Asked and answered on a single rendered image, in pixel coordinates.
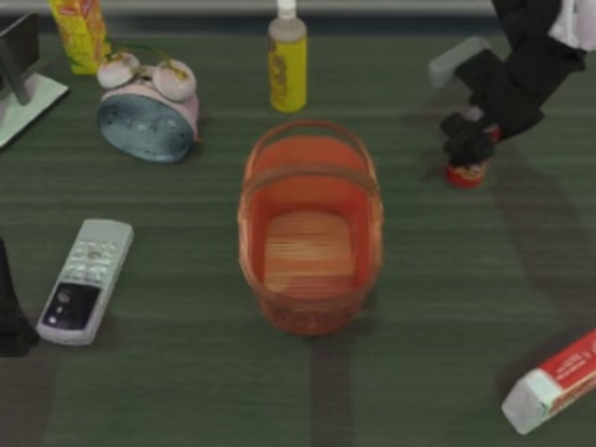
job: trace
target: yellow box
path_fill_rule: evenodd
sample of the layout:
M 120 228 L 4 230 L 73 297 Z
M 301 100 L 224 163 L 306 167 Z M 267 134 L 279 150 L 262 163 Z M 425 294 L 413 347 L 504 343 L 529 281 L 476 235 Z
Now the yellow box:
M 49 0 L 75 75 L 94 75 L 112 51 L 100 0 Z

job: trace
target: white device base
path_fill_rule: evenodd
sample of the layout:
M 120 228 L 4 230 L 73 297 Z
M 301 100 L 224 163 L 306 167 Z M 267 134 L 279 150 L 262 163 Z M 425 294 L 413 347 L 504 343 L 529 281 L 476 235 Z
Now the white device base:
M 27 105 L 20 105 L 12 91 L 0 101 L 0 148 L 11 142 L 69 90 L 40 74 L 32 74 L 25 81 L 25 87 L 31 97 Z
M 433 88 L 445 87 L 454 78 L 457 67 L 490 47 L 486 40 L 474 36 L 444 52 L 428 64 L 430 85 Z

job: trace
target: tabletop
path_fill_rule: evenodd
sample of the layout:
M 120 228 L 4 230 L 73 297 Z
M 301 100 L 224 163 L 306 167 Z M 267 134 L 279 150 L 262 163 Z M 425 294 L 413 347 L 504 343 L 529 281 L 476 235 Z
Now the tabletop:
M 504 390 L 590 327 L 596 305 L 594 72 L 499 151 L 486 184 L 438 177 L 433 123 L 461 105 L 429 59 L 462 37 L 313 37 L 309 104 L 378 168 L 385 263 L 357 321 L 314 340 L 273 329 L 238 266 L 244 162 L 290 119 L 268 105 L 266 41 L 147 36 L 198 77 L 203 144 L 183 163 L 121 154 L 95 125 L 102 94 L 45 38 L 70 95 L 0 155 L 0 228 L 35 321 L 84 219 L 136 237 L 96 343 L 0 361 L 6 447 L 528 447 L 596 443 L 586 397 L 521 438 Z M 499 54 L 504 41 L 492 39 Z

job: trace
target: toothpaste box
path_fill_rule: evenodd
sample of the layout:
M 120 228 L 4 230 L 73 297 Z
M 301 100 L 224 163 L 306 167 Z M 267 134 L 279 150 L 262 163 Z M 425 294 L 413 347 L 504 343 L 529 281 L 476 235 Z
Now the toothpaste box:
M 596 387 L 596 330 L 527 373 L 501 407 L 522 435 Z
M 49 0 L 75 75 L 94 75 L 112 49 L 100 0 Z

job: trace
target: basket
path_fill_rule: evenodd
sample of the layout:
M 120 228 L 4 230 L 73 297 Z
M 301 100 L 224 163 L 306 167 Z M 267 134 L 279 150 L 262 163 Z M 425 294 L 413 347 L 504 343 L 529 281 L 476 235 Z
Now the basket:
M 297 120 L 254 145 L 238 210 L 239 261 L 276 328 L 324 335 L 352 321 L 379 274 L 382 225 L 373 162 L 349 129 Z

